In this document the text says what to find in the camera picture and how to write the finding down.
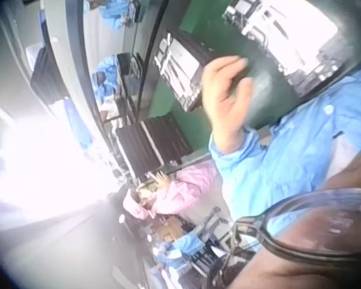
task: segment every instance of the blue jacket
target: blue jacket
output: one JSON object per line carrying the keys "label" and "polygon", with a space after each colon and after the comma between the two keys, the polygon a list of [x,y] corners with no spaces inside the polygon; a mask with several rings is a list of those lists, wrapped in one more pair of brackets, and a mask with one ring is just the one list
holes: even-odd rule
{"label": "blue jacket", "polygon": [[[361,70],[301,105],[271,127],[268,148],[257,132],[246,129],[242,146],[223,155],[212,138],[209,148],[223,177],[223,197],[234,220],[256,216],[287,197],[323,185],[333,137],[343,133],[361,150]],[[291,219],[268,229],[278,233]]]}

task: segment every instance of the hand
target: hand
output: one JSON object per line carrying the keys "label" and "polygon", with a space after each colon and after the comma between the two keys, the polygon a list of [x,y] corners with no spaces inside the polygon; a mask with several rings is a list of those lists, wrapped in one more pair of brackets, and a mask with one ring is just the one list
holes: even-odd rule
{"label": "hand", "polygon": [[246,66],[247,60],[228,56],[213,60],[203,72],[203,107],[211,121],[215,145],[224,154],[237,150],[244,138],[241,128],[251,101],[253,81],[243,78],[235,97],[229,90],[233,78]]}
{"label": "hand", "polygon": [[171,179],[166,176],[162,171],[159,171],[156,174],[156,182],[159,187],[167,189],[171,184]]}

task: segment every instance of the bright light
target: bright light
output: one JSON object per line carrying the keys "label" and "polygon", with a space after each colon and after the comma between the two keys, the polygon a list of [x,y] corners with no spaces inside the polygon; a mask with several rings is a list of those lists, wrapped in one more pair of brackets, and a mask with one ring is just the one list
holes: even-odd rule
{"label": "bright light", "polygon": [[124,214],[121,214],[119,217],[119,223],[123,224],[125,222],[126,216]]}
{"label": "bright light", "polygon": [[56,120],[15,124],[2,153],[6,172],[0,198],[23,208],[30,218],[78,210],[116,187],[111,170],[85,157],[72,133]]}

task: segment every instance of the fingers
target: fingers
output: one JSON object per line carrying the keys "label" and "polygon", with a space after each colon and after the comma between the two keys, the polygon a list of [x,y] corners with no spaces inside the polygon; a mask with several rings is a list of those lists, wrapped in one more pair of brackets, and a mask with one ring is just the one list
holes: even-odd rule
{"label": "fingers", "polygon": [[254,81],[252,78],[243,78],[237,88],[236,100],[233,106],[233,115],[242,118],[242,122],[247,114],[251,97],[253,96]]}
{"label": "fingers", "polygon": [[236,77],[241,71],[243,71],[247,66],[247,59],[241,58],[233,63],[224,66],[221,70],[218,71],[215,76],[214,81],[225,82],[232,80]]}
{"label": "fingers", "polygon": [[220,57],[213,60],[212,62],[210,62],[205,66],[202,76],[202,82],[208,81],[211,78],[211,76],[215,75],[220,69],[238,60],[239,60],[239,56],[237,55]]}

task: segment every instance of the wall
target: wall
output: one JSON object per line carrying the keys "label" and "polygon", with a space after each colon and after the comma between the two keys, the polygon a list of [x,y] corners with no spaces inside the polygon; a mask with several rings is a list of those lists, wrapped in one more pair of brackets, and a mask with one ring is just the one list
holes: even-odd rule
{"label": "wall", "polygon": [[83,16],[85,53],[88,69],[93,73],[105,57],[122,52],[125,29],[113,31],[101,18],[97,10]]}

